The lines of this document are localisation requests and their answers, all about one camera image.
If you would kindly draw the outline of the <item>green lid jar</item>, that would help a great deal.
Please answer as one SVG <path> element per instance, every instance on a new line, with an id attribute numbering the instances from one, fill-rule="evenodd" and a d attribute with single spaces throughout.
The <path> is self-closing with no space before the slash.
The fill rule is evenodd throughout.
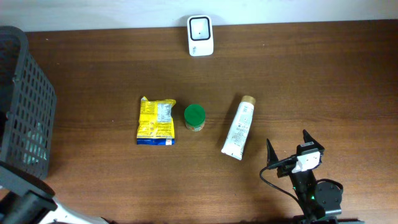
<path id="1" fill-rule="evenodd" d="M 205 110 L 200 105 L 189 105 L 184 111 L 184 118 L 189 130 L 201 131 L 205 125 Z"/>

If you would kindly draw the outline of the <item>mint green tissue packet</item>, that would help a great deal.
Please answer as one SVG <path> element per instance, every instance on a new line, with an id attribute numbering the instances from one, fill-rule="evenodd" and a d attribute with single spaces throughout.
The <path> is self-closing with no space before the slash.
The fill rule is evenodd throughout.
<path id="1" fill-rule="evenodd" d="M 41 123 L 37 123 L 34 129 L 28 130 L 27 137 L 22 142 L 25 150 L 23 163 L 36 165 L 47 162 L 47 139 L 44 131 Z"/>

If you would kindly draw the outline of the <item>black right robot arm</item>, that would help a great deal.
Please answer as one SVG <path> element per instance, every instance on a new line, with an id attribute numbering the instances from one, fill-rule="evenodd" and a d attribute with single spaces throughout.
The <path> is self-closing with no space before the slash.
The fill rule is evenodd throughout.
<path id="1" fill-rule="evenodd" d="M 294 216 L 293 223 L 362 223 L 358 219 L 338 219 L 341 215 L 343 185 L 331 179 L 316 179 L 313 170 L 322 164 L 325 148 L 306 130 L 303 133 L 303 144 L 299 144 L 296 153 L 278 159 L 270 142 L 266 141 L 267 165 L 259 172 L 260 179 L 272 188 L 292 197 L 303 212 Z M 288 176 L 294 194 L 270 183 L 263 177 L 266 170 L 275 169 L 278 178 Z"/>

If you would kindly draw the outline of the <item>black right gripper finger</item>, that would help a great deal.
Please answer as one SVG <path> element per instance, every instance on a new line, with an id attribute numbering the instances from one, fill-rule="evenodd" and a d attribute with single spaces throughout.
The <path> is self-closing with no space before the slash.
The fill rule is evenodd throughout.
<path id="1" fill-rule="evenodd" d="M 324 150 L 324 147 L 316 141 L 309 133 L 307 130 L 303 130 L 303 140 L 305 143 L 312 142 L 314 145 L 319 149 L 319 150 Z"/>
<path id="2" fill-rule="evenodd" d="M 276 162 L 278 162 L 279 159 L 269 139 L 267 139 L 266 141 L 266 147 L 267 147 L 267 165 L 271 166 Z"/>

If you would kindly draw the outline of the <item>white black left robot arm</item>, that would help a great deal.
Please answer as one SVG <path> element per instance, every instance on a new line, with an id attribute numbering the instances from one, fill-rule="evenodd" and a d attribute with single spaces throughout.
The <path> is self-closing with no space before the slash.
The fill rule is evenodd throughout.
<path id="1" fill-rule="evenodd" d="M 55 192 L 39 178 L 1 162 L 1 187 L 9 192 L 1 199 L 1 223 L 102 223 L 62 205 Z"/>

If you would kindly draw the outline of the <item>yellow snack packet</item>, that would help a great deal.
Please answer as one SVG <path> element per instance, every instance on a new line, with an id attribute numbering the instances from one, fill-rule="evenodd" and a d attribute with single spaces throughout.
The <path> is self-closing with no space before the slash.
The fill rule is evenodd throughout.
<path id="1" fill-rule="evenodd" d="M 141 98 L 137 145 L 171 146 L 175 144 L 173 99 L 148 100 Z"/>

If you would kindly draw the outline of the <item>white cream tube gold cap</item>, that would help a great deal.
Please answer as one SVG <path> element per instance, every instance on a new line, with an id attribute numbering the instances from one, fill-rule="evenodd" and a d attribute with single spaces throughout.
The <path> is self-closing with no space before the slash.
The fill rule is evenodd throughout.
<path id="1" fill-rule="evenodd" d="M 256 99 L 254 97 L 249 95 L 242 97 L 230 126 L 226 141 L 221 150 L 223 154 L 229 155 L 240 161 L 242 160 L 244 146 L 248 138 L 253 119 L 255 104 Z"/>

